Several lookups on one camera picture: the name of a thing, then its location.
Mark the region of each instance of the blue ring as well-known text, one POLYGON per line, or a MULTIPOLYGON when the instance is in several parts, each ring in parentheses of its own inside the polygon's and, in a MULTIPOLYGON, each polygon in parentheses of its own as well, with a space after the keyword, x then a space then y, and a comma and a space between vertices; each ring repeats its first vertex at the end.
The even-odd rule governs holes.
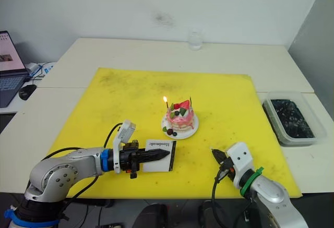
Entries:
POLYGON ((54 221, 47 221, 47 222, 28 222, 28 221, 23 221, 20 220, 14 213, 14 210, 7 210, 5 211, 5 218, 11 219, 16 225, 18 226, 23 226, 23 227, 49 227, 49 226, 54 226, 56 224, 59 224, 59 220, 54 220, 54 221))
POLYGON ((100 156, 100 158, 101 158, 101 160, 102 160, 102 170, 104 171, 104 172, 108 172, 109 170, 108 170, 108 157, 109 157, 109 155, 108 155, 108 151, 109 151, 109 149, 105 149, 105 150, 103 150, 102 152, 101 152, 101 156, 100 156))

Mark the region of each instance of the laptop screen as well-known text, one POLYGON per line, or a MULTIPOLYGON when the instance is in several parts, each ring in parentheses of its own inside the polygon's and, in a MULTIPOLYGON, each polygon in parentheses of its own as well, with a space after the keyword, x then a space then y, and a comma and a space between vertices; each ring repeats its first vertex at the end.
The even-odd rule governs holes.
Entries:
POLYGON ((20 71, 25 71, 25 66, 17 54, 8 32, 0 31, 0 73, 20 71))

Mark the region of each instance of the candle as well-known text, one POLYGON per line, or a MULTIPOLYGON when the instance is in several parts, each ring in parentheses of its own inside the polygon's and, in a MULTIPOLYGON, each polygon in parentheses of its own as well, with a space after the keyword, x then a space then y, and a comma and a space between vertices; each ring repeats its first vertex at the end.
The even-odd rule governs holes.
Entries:
POLYGON ((166 102, 167 108, 168 108, 168 102, 167 102, 167 97, 163 96, 163 100, 166 102))

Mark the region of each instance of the white card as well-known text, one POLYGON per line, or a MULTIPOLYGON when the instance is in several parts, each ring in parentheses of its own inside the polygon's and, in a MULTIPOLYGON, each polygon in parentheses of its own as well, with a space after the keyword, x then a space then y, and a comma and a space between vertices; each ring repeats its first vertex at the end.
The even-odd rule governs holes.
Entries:
POLYGON ((147 140, 145 150, 162 149, 169 151, 170 154, 163 159, 146 162, 143 164, 144 172, 169 172, 173 170, 174 154, 175 154, 175 140, 147 140))

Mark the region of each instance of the laptop keyboard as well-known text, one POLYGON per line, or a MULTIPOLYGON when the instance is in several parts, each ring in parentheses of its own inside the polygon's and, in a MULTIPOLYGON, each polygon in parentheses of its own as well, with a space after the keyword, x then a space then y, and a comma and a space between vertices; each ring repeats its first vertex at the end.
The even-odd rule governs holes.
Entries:
POLYGON ((23 77, 0 78, 0 91, 14 90, 23 80, 23 77))

